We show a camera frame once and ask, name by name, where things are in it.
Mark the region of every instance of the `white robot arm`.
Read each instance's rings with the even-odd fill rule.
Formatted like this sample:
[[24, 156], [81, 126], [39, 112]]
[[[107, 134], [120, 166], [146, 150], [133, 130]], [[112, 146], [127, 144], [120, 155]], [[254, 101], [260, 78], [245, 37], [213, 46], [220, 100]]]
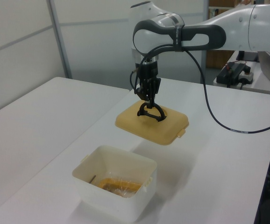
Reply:
[[185, 25], [182, 18], [143, 2], [131, 7], [133, 49], [146, 54], [154, 47], [176, 42], [188, 50], [270, 51], [270, 5], [249, 5], [222, 13], [205, 22]]
[[131, 7], [129, 22], [133, 34], [132, 54], [140, 80], [140, 88], [134, 88], [134, 91], [148, 102], [148, 108], [157, 106], [154, 98], [161, 81], [156, 77], [157, 57], [161, 52], [270, 51], [270, 5], [235, 8], [187, 26], [179, 15], [146, 1]]

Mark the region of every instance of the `white plastic container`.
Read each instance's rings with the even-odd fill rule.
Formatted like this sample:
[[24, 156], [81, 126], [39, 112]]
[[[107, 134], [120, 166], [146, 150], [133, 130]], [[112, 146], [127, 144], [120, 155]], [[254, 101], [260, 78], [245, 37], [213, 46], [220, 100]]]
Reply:
[[[156, 162], [149, 158], [100, 146], [81, 161], [72, 175], [85, 203], [124, 221], [134, 222], [156, 192], [156, 168]], [[109, 175], [142, 186], [132, 197], [124, 198], [89, 183], [94, 176], [94, 181], [99, 182]]]

